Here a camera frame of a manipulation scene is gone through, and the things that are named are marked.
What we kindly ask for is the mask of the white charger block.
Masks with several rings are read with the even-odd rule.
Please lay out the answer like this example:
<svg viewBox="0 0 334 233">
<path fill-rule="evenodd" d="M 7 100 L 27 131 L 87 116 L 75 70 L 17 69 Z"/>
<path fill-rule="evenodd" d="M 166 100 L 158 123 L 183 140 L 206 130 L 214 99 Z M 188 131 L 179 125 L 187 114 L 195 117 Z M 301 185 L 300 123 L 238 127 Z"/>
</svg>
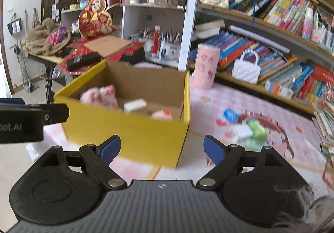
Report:
<svg viewBox="0 0 334 233">
<path fill-rule="evenodd" d="M 232 127 L 232 142 L 235 144 L 252 138 L 252 136 L 253 131 L 248 127 L 247 124 L 234 125 Z"/>
</svg>

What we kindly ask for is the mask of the green toy figure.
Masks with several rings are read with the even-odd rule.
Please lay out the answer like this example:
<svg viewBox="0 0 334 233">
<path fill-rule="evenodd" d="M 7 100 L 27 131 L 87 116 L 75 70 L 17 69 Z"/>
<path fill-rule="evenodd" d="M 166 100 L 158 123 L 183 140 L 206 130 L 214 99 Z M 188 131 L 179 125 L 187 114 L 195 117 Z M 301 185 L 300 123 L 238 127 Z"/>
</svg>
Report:
<svg viewBox="0 0 334 233">
<path fill-rule="evenodd" d="M 248 127 L 253 131 L 253 139 L 265 141 L 268 138 L 269 131 L 260 124 L 260 121 L 251 119 L 247 122 Z"/>
</svg>

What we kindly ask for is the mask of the blue small toy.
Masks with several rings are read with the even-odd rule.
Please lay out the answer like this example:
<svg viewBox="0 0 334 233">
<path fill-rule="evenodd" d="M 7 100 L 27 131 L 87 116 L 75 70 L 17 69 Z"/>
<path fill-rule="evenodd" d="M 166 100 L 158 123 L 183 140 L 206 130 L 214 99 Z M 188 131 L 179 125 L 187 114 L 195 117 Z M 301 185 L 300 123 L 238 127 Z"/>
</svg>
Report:
<svg viewBox="0 0 334 233">
<path fill-rule="evenodd" d="M 223 112 L 223 116 L 231 124 L 236 124 L 238 122 L 238 113 L 233 109 L 225 109 Z"/>
</svg>

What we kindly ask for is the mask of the pink plush with orange hair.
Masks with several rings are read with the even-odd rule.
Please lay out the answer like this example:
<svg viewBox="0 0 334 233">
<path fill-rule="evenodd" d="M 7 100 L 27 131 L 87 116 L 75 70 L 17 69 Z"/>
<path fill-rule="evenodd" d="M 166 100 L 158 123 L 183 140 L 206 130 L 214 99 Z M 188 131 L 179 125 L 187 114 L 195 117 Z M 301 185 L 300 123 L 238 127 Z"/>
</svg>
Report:
<svg viewBox="0 0 334 233">
<path fill-rule="evenodd" d="M 151 116 L 151 119 L 160 119 L 160 120 L 172 120 L 172 113 L 170 110 L 159 110 L 154 112 Z"/>
</svg>

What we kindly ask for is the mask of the pink checked desk mat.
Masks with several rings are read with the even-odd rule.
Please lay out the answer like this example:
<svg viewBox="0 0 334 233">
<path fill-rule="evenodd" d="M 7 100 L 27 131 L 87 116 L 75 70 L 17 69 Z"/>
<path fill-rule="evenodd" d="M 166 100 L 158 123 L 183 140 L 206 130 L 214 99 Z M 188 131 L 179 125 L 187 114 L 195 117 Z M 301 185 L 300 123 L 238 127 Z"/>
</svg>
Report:
<svg viewBox="0 0 334 233">
<path fill-rule="evenodd" d="M 76 150 L 116 134 L 122 146 L 111 167 L 127 182 L 198 180 L 213 165 L 203 151 L 204 137 L 212 135 L 253 151 L 273 147 L 309 181 L 325 167 L 312 121 L 223 85 L 201 89 L 186 72 L 103 62 L 54 100 L 64 102 L 70 116 L 29 147 L 34 160 L 54 144 Z"/>
</svg>

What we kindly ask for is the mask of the pink plush pig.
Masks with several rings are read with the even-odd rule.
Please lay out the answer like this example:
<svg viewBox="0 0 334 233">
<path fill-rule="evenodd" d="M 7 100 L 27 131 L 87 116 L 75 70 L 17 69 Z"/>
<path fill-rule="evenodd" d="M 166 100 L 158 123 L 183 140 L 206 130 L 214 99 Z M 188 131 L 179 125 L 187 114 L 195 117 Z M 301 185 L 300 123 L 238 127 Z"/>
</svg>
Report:
<svg viewBox="0 0 334 233">
<path fill-rule="evenodd" d="M 83 104 L 104 106 L 112 109 L 118 108 L 116 91 L 113 85 L 105 87 L 95 87 L 86 90 L 80 97 L 79 101 Z"/>
</svg>

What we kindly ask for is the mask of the beige fuzzy blanket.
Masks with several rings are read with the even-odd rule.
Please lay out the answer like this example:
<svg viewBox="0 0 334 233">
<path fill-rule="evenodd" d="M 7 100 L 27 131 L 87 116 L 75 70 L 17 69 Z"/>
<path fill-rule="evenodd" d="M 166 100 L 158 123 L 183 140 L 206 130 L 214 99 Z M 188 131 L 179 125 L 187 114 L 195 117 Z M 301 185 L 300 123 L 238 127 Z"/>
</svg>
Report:
<svg viewBox="0 0 334 233">
<path fill-rule="evenodd" d="M 71 33 L 66 27 L 46 18 L 42 24 L 29 31 L 26 48 L 30 54 L 54 56 L 71 41 Z"/>
</svg>

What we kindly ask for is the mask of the white eraser block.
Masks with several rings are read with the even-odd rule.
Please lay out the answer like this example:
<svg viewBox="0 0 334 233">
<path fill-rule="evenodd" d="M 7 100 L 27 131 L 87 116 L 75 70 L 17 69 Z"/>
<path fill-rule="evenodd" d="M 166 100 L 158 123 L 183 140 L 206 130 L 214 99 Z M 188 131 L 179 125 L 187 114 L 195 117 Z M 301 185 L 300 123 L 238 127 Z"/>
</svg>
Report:
<svg viewBox="0 0 334 233">
<path fill-rule="evenodd" d="M 123 110 L 124 110 L 124 112 L 127 112 L 127 113 L 131 113 L 131 112 L 135 112 L 135 111 L 141 111 L 141 110 L 146 111 L 147 110 L 147 102 L 142 98 L 132 100 L 132 101 L 128 101 L 128 102 L 124 103 Z"/>
</svg>

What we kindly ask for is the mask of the yellow cardboard box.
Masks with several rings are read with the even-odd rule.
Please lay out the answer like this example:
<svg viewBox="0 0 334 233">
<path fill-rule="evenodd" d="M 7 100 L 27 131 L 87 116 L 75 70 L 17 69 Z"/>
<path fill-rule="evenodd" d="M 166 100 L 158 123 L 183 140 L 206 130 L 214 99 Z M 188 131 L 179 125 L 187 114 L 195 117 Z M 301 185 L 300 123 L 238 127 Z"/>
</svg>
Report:
<svg viewBox="0 0 334 233">
<path fill-rule="evenodd" d="M 108 85 L 115 87 L 117 109 L 79 101 L 86 90 Z M 139 98 L 147 102 L 146 111 L 124 112 L 124 103 Z M 102 61 L 58 91 L 54 101 L 69 108 L 62 124 L 69 141 L 100 145 L 119 135 L 121 157 L 176 168 L 191 119 L 188 72 Z M 171 111 L 172 120 L 150 118 L 164 109 Z"/>
</svg>

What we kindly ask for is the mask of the orange white small box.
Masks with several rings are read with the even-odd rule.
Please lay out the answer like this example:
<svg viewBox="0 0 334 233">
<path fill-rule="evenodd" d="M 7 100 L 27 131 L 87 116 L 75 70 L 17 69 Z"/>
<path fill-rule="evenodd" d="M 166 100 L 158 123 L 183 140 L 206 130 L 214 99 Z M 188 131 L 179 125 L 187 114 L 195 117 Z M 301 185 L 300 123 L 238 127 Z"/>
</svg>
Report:
<svg viewBox="0 0 334 233">
<path fill-rule="evenodd" d="M 265 89 L 269 93 L 277 94 L 278 96 L 285 97 L 287 99 L 291 99 L 293 96 L 293 91 L 289 88 L 283 87 L 274 83 L 270 80 L 267 80 L 265 83 Z"/>
</svg>

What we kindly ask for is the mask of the brown cardboard sheet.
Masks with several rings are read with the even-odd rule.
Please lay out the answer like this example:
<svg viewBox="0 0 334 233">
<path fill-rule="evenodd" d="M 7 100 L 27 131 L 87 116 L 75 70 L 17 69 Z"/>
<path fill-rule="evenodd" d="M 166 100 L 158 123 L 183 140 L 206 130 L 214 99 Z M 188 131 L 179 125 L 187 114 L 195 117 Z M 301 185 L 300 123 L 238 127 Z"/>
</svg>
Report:
<svg viewBox="0 0 334 233">
<path fill-rule="evenodd" d="M 92 52 L 99 53 L 102 58 L 106 58 L 132 44 L 129 40 L 107 35 L 87 42 L 84 46 Z"/>
</svg>

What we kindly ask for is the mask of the pink cylindrical cup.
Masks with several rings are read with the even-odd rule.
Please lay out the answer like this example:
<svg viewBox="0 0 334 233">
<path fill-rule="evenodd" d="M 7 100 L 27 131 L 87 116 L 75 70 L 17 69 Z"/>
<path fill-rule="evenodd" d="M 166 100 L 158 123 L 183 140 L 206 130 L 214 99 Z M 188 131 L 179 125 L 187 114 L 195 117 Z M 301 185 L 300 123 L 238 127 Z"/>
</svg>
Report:
<svg viewBox="0 0 334 233">
<path fill-rule="evenodd" d="M 203 89 L 212 88 L 219 59 L 220 48 L 208 44 L 199 44 L 192 75 L 193 85 Z"/>
</svg>

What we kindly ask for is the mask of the stack of papers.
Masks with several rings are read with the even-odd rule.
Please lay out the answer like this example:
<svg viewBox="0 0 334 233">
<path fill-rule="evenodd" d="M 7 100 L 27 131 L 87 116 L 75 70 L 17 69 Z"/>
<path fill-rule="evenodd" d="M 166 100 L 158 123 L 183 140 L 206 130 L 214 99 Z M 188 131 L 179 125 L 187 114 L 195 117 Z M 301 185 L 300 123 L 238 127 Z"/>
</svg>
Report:
<svg viewBox="0 0 334 233">
<path fill-rule="evenodd" d="M 321 139 L 321 149 L 333 156 L 333 104 L 323 100 L 314 109 L 312 120 Z"/>
</svg>

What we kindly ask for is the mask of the red cartoon paper decoration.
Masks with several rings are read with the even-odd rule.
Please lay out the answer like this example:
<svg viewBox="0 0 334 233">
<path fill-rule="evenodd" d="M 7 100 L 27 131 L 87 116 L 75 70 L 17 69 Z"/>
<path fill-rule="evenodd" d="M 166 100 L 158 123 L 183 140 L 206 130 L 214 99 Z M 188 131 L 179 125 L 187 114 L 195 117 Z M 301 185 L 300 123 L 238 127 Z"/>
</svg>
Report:
<svg viewBox="0 0 334 233">
<path fill-rule="evenodd" d="M 121 0 L 89 0 L 79 15 L 79 33 L 83 38 L 93 38 L 111 34 L 117 29 L 113 26 L 113 18 L 108 12 L 119 6 Z"/>
</svg>

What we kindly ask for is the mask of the white cubby shelf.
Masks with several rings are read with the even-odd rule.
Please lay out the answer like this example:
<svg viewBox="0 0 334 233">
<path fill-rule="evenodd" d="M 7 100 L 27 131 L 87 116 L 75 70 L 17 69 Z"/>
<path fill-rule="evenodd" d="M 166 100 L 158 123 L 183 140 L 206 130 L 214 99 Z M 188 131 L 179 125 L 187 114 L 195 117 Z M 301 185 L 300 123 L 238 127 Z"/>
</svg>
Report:
<svg viewBox="0 0 334 233">
<path fill-rule="evenodd" d="M 160 27 L 161 33 L 169 36 L 182 37 L 184 12 L 182 6 L 161 7 L 148 3 L 134 5 L 116 6 L 108 10 L 112 16 L 113 26 L 117 31 L 114 36 L 131 41 L 141 41 L 144 43 L 145 59 L 172 68 L 178 67 L 181 43 L 166 44 L 166 56 L 160 59 L 158 56 L 151 56 L 153 45 L 152 38 L 145 38 L 145 30 L 154 30 L 155 26 Z"/>
</svg>

